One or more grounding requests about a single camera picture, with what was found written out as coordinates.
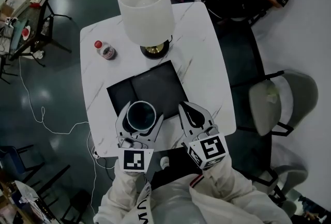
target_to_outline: blue chair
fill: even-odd
[[[25,172],[29,172],[31,171],[22,181],[23,183],[26,183],[29,179],[31,179],[31,177],[40,170],[40,168],[42,166],[44,166],[44,162],[42,162],[39,165],[36,166],[32,166],[32,167],[25,167],[20,154],[26,152],[29,148],[33,147],[33,145],[29,145],[26,147],[22,147],[22,148],[18,148],[16,149],[13,146],[0,146],[0,159],[2,159],[4,156],[6,156],[7,154],[10,155],[15,168],[17,170],[18,173],[23,174]]]

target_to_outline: white shoe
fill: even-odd
[[[169,167],[169,157],[165,156],[165,157],[162,157],[161,158],[161,161],[160,161],[160,166],[161,168],[164,170],[165,167]]]

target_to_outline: cup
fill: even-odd
[[[146,131],[153,127],[156,120],[156,111],[149,102],[137,101],[130,105],[126,117],[133,129]]]

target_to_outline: jacket sleeve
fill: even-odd
[[[252,181],[232,168],[230,155],[203,172],[216,188],[219,198],[257,216],[264,223],[291,224],[284,210],[279,208],[267,194],[257,191]]]
[[[118,224],[124,216],[136,205],[136,181],[140,173],[126,173],[115,163],[115,179],[113,186],[102,197],[99,211],[93,218],[99,224]]]

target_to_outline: white lampshade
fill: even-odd
[[[118,0],[129,39],[143,47],[166,42],[174,32],[170,0]]]

